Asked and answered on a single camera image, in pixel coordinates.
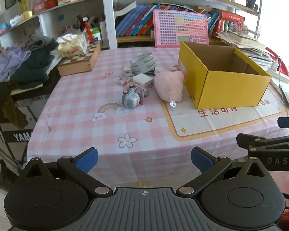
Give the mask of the pink plush toy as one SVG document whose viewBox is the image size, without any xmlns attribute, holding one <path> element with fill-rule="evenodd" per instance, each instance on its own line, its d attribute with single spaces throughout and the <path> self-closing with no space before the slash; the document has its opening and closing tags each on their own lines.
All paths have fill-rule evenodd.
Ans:
<svg viewBox="0 0 289 231">
<path fill-rule="evenodd" d="M 162 71 L 156 73 L 154 87 L 165 102 L 180 102 L 183 98 L 185 74 L 182 71 Z"/>
</svg>

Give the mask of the white charger block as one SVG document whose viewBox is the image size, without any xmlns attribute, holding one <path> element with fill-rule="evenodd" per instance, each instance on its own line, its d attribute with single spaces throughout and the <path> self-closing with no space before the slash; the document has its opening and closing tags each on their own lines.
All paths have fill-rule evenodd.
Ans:
<svg viewBox="0 0 289 231">
<path fill-rule="evenodd" d="M 153 84 L 154 79 L 146 74 L 138 74 L 133 77 L 133 83 L 142 87 L 147 87 Z"/>
</svg>

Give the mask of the white power strip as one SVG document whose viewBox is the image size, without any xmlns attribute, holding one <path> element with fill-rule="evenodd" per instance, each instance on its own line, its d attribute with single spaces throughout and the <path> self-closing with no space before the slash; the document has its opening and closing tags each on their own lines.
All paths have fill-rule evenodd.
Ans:
<svg viewBox="0 0 289 231">
<path fill-rule="evenodd" d="M 276 78 L 278 79 L 279 81 L 282 81 L 286 84 L 289 84 L 289 77 L 281 72 L 279 72 L 277 70 L 278 68 L 278 62 L 275 61 L 272 63 L 271 67 L 267 69 L 267 73 L 273 77 L 273 78 Z"/>
</svg>

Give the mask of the yellow cardboard box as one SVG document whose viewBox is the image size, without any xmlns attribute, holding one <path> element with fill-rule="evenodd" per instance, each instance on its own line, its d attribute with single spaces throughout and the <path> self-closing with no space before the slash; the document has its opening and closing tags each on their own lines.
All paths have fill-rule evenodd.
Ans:
<svg viewBox="0 0 289 231">
<path fill-rule="evenodd" d="M 197 110 L 256 106 L 270 75 L 238 48 L 181 42 L 178 70 Z"/>
</svg>

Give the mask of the stack of papers and books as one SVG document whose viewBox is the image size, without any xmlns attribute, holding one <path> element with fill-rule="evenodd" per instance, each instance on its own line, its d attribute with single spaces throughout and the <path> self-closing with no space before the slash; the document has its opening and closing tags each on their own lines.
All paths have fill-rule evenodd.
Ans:
<svg viewBox="0 0 289 231">
<path fill-rule="evenodd" d="M 271 66 L 274 60 L 269 56 L 266 47 L 249 35 L 240 35 L 236 32 L 218 32 L 217 38 L 226 44 L 240 49 L 246 56 L 257 64 Z"/>
</svg>

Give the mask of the pink checkered tablecloth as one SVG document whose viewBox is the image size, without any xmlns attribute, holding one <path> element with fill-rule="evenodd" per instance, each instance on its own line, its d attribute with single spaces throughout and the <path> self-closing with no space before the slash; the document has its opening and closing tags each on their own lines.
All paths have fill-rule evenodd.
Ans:
<svg viewBox="0 0 289 231">
<path fill-rule="evenodd" d="M 196 110 L 189 96 L 171 107 L 150 87 L 142 105 L 124 108 L 117 80 L 133 58 L 149 52 L 158 66 L 177 68 L 177 49 L 111 49 L 100 53 L 92 71 L 60 78 L 35 125 L 28 158 L 55 162 L 94 147 L 93 177 L 113 186 L 151 184 L 190 174 L 195 146 L 237 159 L 247 154 L 236 144 L 240 133 L 289 135 L 289 129 L 278 127 L 278 117 L 287 110 L 273 88 L 256 107 Z"/>
</svg>

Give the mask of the small red white box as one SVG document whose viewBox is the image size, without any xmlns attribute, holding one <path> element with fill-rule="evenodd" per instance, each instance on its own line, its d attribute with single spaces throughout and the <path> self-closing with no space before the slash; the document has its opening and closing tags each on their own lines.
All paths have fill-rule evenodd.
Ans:
<svg viewBox="0 0 289 231">
<path fill-rule="evenodd" d="M 128 85 L 132 81 L 133 81 L 133 76 L 131 77 L 119 76 L 117 79 L 117 83 L 123 87 Z"/>
</svg>

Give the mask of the wooden chess board box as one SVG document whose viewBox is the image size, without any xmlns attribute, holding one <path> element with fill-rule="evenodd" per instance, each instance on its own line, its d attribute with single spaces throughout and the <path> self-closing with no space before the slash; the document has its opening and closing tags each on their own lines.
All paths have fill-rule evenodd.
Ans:
<svg viewBox="0 0 289 231">
<path fill-rule="evenodd" d="M 91 71 L 95 66 L 101 48 L 101 41 L 96 41 L 95 43 L 89 44 L 86 53 L 62 59 L 57 66 L 60 76 L 63 77 Z"/>
</svg>

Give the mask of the pile of clothes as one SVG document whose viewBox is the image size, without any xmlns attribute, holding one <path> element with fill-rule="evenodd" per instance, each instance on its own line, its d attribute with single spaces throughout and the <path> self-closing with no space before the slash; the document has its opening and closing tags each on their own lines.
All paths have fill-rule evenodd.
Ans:
<svg viewBox="0 0 289 231">
<path fill-rule="evenodd" d="M 22 44 L 0 52 L 0 83 L 12 82 L 18 89 L 29 89 L 49 79 L 49 69 L 58 57 L 53 38 L 33 34 Z"/>
</svg>

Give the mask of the floral tissue pack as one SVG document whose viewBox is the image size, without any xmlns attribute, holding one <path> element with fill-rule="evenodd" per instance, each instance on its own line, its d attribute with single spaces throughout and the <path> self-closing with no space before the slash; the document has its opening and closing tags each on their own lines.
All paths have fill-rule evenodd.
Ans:
<svg viewBox="0 0 289 231">
<path fill-rule="evenodd" d="M 58 37 L 58 51 L 63 58 L 84 54 L 87 51 L 88 43 L 84 33 L 66 34 Z"/>
</svg>

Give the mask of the red thick book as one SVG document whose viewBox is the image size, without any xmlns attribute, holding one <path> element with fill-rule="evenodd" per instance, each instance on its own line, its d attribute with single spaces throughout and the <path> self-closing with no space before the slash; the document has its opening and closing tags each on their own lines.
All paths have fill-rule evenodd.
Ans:
<svg viewBox="0 0 289 231">
<path fill-rule="evenodd" d="M 244 17 L 224 10 L 221 12 L 220 19 L 240 24 L 243 24 L 245 21 Z"/>
</svg>

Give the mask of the pink toy keyboard tablet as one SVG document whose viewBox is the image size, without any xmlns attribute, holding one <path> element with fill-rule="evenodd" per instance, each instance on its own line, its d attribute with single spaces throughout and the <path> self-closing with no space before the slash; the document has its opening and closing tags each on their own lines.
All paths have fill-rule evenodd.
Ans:
<svg viewBox="0 0 289 231">
<path fill-rule="evenodd" d="M 155 47 L 178 48 L 181 42 L 209 44 L 207 16 L 180 10 L 154 10 Z"/>
</svg>

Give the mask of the red white pen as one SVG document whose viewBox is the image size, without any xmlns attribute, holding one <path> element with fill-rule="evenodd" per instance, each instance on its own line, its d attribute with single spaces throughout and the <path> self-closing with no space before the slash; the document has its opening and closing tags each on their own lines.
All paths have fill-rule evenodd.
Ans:
<svg viewBox="0 0 289 231">
<path fill-rule="evenodd" d="M 89 37 L 89 42 L 90 43 L 93 43 L 94 42 L 94 38 L 91 34 L 91 29 L 90 29 L 90 26 L 88 24 L 88 18 L 87 17 L 83 17 L 83 23 L 85 25 L 85 28 L 86 28 L 86 31 L 87 31 L 87 35 Z"/>
</svg>

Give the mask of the row of blue books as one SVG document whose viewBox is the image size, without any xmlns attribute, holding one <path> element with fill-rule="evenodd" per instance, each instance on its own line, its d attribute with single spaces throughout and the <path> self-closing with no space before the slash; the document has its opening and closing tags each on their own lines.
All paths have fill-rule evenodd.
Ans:
<svg viewBox="0 0 289 231">
<path fill-rule="evenodd" d="M 136 36 L 152 16 L 156 4 L 136 4 L 116 26 L 117 37 Z"/>
</svg>

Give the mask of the white bookshelf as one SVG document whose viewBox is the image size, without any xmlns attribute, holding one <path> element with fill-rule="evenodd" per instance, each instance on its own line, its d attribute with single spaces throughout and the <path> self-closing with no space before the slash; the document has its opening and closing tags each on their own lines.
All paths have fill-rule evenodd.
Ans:
<svg viewBox="0 0 289 231">
<path fill-rule="evenodd" d="M 10 28 L 0 36 L 0 46 L 7 47 L 15 44 L 20 39 L 21 29 L 28 28 L 34 30 L 33 22 L 38 20 L 42 35 L 49 38 L 59 36 L 63 26 L 72 24 L 77 15 L 97 16 L 101 14 L 105 20 L 106 39 L 104 47 L 110 49 L 117 48 L 117 36 L 115 30 L 114 11 L 119 7 L 125 7 L 131 2 L 138 4 L 160 3 L 173 4 L 189 8 L 209 5 L 215 10 L 235 12 L 237 10 L 260 16 L 260 12 L 253 10 L 229 0 L 80 0 L 74 3 L 64 3 L 34 15 L 33 17 L 20 22 L 17 26 Z"/>
</svg>

